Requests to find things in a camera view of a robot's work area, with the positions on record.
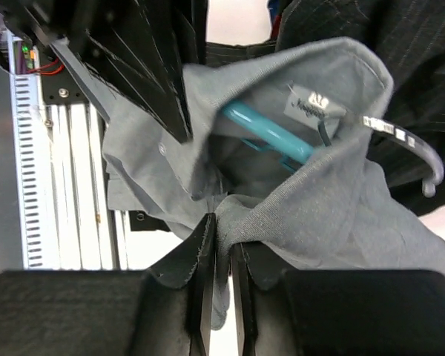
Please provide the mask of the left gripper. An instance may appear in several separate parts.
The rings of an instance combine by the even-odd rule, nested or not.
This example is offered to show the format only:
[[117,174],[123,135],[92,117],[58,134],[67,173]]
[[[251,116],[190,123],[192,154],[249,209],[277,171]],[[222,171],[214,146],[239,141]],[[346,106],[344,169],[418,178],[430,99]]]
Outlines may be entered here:
[[169,1],[10,0],[0,1],[0,14],[8,30],[34,45],[85,33],[86,67],[67,39],[51,48],[105,122],[113,107],[109,85],[178,142],[191,140]]

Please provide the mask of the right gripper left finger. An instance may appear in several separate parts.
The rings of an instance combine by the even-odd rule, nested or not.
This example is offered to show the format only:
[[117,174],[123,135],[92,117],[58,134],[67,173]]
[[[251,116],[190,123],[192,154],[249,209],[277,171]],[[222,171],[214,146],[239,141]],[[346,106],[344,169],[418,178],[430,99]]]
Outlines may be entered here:
[[207,355],[216,217],[143,271],[0,274],[0,355]]

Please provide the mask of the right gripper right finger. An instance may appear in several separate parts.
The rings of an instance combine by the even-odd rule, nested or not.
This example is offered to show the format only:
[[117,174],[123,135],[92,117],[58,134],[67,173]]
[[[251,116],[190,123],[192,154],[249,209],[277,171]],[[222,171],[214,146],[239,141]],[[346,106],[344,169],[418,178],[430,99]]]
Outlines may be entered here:
[[445,276],[301,270],[262,243],[231,254],[241,355],[445,355]]

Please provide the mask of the grey shirt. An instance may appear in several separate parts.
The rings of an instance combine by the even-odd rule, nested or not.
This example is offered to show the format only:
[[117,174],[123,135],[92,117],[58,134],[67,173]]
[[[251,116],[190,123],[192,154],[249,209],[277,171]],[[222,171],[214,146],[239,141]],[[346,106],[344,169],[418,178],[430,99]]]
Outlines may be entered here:
[[223,106],[241,99],[297,134],[301,113],[284,114],[302,87],[353,113],[381,117],[393,80],[360,42],[330,39],[220,68],[184,70],[192,141],[179,144],[141,108],[114,94],[102,153],[113,179],[109,203],[141,209],[187,237],[208,212],[217,216],[211,327],[228,307],[231,247],[261,241],[298,268],[425,268],[445,274],[445,241],[395,202],[383,169],[366,157],[368,128],[343,120],[330,147],[294,173],[276,153],[242,143]]

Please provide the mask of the teal hanger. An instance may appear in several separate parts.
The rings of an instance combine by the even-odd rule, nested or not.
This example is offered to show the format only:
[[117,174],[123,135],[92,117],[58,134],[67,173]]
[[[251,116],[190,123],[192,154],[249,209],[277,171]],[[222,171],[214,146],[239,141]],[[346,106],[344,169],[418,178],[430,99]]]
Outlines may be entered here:
[[[246,141],[247,145],[257,151],[273,150],[279,152],[283,157],[282,163],[288,169],[291,169],[291,166],[286,162],[287,159],[305,164],[314,153],[312,145],[241,101],[228,103],[222,109],[222,113],[233,123],[246,129],[265,143],[263,146],[258,146]],[[384,119],[366,115],[354,116],[349,114],[348,116],[356,125],[362,125],[378,132],[421,158],[432,171],[429,176],[422,179],[423,195],[425,197],[435,196],[436,187],[444,180],[444,164],[430,144],[407,129]]]

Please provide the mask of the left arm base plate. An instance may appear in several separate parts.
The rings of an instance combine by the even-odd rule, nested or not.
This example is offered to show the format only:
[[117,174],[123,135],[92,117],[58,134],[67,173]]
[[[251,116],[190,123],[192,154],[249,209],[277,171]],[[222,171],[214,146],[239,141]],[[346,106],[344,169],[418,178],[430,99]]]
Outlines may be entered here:
[[44,67],[42,74],[37,75],[39,106],[51,105],[89,105],[88,98],[61,62],[52,65],[56,56],[50,51],[37,51],[36,63]]

